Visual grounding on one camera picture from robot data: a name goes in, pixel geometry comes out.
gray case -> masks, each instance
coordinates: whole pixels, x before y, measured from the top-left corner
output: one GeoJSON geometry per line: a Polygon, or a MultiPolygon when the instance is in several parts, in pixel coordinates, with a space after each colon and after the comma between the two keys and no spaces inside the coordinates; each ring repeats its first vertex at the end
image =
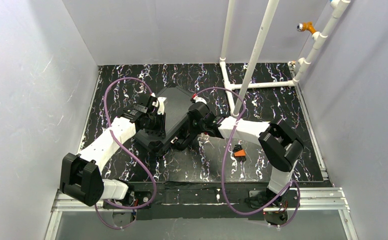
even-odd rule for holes
{"type": "Polygon", "coordinates": [[[171,141],[178,136],[182,125],[187,122],[188,108],[192,105],[192,93],[176,86],[165,87],[156,96],[167,98],[167,103],[164,107],[164,112],[166,113],[166,137],[148,135],[145,130],[140,130],[135,134],[134,138],[152,155],[160,157],[170,148],[172,145],[171,141]]]}

white wall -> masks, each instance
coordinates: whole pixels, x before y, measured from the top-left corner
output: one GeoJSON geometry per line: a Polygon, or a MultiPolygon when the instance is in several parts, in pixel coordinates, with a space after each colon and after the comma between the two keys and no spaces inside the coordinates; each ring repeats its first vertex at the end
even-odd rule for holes
{"type": "Polygon", "coordinates": [[[0,239],[43,239],[98,69],[61,0],[0,1],[0,239]]]}
{"type": "Polygon", "coordinates": [[[352,1],[300,84],[359,238],[388,239],[388,0],[352,1]]]}
{"type": "MultiPolygon", "coordinates": [[[[217,63],[228,0],[63,0],[98,65],[217,63]]],[[[326,0],[281,0],[259,62],[297,59],[326,0]]],[[[227,62],[250,59],[266,0],[235,4],[227,62]]]]}

black marble table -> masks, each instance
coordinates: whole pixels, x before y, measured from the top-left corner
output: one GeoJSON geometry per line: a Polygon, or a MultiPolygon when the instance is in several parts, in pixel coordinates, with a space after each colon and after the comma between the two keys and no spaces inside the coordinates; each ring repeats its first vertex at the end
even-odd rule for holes
{"type": "MultiPolygon", "coordinates": [[[[240,84],[247,64],[229,64],[228,75],[233,83],[240,84]]],[[[208,87],[223,87],[219,64],[154,64],[154,65],[106,65],[99,70],[99,82],[94,95],[82,148],[87,147],[107,128],[103,96],[107,86],[116,79],[135,77],[144,80],[157,93],[164,86],[176,83],[194,93],[208,87]]],[[[253,75],[256,83],[286,81],[291,79],[285,63],[259,63],[253,75]]],[[[142,84],[135,81],[120,82],[109,93],[107,103],[110,117],[121,114],[123,107],[136,101],[139,93],[146,93],[142,84]]],[[[224,91],[203,94],[216,112],[228,113],[224,91]]],[[[312,142],[293,87],[249,89],[246,95],[247,110],[244,119],[271,121],[283,118],[304,140],[306,148],[299,160],[294,177],[301,182],[323,181],[312,142]]],[[[142,160],[158,182],[219,182],[226,140],[200,135],[190,146],[179,151],[170,149],[163,157],[149,155],[134,139],[124,145],[142,160]]],[[[225,180],[228,182],[268,182],[271,166],[261,147],[249,142],[241,143],[247,152],[247,161],[226,161],[225,180]]],[[[105,165],[103,177],[131,182],[149,181],[147,174],[136,162],[119,150],[105,165]]]]}

orange object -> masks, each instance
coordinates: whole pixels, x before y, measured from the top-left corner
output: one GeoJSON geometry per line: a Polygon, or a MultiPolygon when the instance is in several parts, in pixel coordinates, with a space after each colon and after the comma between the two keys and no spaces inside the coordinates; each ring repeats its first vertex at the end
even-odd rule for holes
{"type": "Polygon", "coordinates": [[[234,152],[234,157],[245,157],[245,155],[244,149],[234,152]]]}
{"type": "Polygon", "coordinates": [[[303,27],[301,28],[301,32],[304,32],[304,31],[309,31],[311,34],[314,34],[316,32],[316,30],[314,29],[313,27],[313,23],[310,21],[310,22],[303,22],[302,23],[303,27]]]}

white pipe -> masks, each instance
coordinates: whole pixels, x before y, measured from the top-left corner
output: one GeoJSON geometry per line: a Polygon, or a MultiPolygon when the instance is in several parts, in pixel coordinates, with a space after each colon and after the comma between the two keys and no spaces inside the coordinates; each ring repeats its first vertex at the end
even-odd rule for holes
{"type": "MultiPolygon", "coordinates": [[[[261,83],[250,83],[248,85],[249,89],[259,89],[259,88],[278,88],[278,87],[293,87],[294,83],[292,80],[289,81],[275,81],[275,82],[261,82],[261,83]]],[[[232,90],[241,89],[242,84],[232,84],[232,90]]]]}
{"type": "MultiPolygon", "coordinates": [[[[226,63],[225,63],[225,61],[221,61],[219,63],[219,65],[220,65],[220,68],[222,69],[223,85],[225,86],[226,89],[232,90],[232,88],[231,88],[232,84],[229,82],[228,73],[226,72],[226,63]]],[[[226,92],[226,96],[228,97],[229,110],[231,112],[231,115],[234,116],[233,110],[235,108],[235,103],[233,101],[232,93],[231,92],[226,92]]]]}
{"type": "Polygon", "coordinates": [[[294,84],[298,84],[303,74],[306,72],[306,70],[309,68],[310,64],[316,60],[317,52],[322,47],[326,39],[328,38],[328,35],[332,32],[335,25],[337,24],[339,18],[344,13],[345,9],[347,8],[348,4],[350,3],[350,0],[340,0],[338,4],[336,5],[336,8],[332,12],[331,18],[329,19],[328,23],[326,24],[325,28],[323,29],[322,33],[319,34],[319,37],[317,37],[315,43],[313,44],[312,49],[310,50],[309,55],[307,55],[306,60],[301,65],[300,69],[298,70],[295,77],[292,79],[294,84]]]}
{"type": "Polygon", "coordinates": [[[228,13],[226,14],[225,32],[223,34],[222,53],[220,54],[221,61],[226,60],[226,49],[228,48],[229,33],[231,30],[234,5],[235,5],[235,0],[229,0],[228,13]]]}
{"type": "MultiPolygon", "coordinates": [[[[245,94],[247,93],[248,85],[250,84],[251,77],[253,76],[257,60],[260,56],[261,49],[263,48],[264,40],[266,39],[267,32],[269,31],[270,24],[272,23],[276,8],[278,7],[278,3],[279,0],[269,0],[267,3],[266,11],[264,12],[256,43],[254,44],[253,53],[251,54],[250,61],[248,62],[248,68],[245,72],[244,80],[242,81],[241,90],[239,91],[239,95],[242,99],[244,99],[245,94]]],[[[235,115],[238,115],[239,110],[241,109],[241,104],[241,100],[238,99],[233,111],[235,115]]]]}

